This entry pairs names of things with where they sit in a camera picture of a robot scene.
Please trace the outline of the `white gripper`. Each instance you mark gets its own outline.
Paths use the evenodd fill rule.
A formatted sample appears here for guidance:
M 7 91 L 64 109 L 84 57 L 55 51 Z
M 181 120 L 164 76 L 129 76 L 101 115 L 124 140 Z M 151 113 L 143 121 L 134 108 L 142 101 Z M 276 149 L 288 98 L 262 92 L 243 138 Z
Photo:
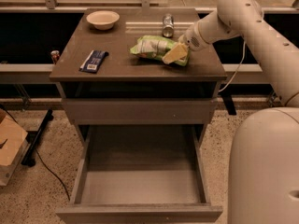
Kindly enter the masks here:
M 191 25 L 178 39 L 179 42 L 171 48 L 162 58 L 166 64 L 179 62 L 184 63 L 187 59 L 189 50 L 199 51 L 205 49 L 208 43 L 200 34 L 199 23 Z

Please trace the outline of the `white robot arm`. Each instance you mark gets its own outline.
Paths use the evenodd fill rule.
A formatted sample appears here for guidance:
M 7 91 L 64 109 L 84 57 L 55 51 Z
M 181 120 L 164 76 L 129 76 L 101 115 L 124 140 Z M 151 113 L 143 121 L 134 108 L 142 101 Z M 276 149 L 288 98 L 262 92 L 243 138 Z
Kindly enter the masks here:
M 219 0 L 178 39 L 189 49 L 241 36 L 281 102 L 238 127 L 228 171 L 227 224 L 299 224 L 299 49 L 254 0 Z

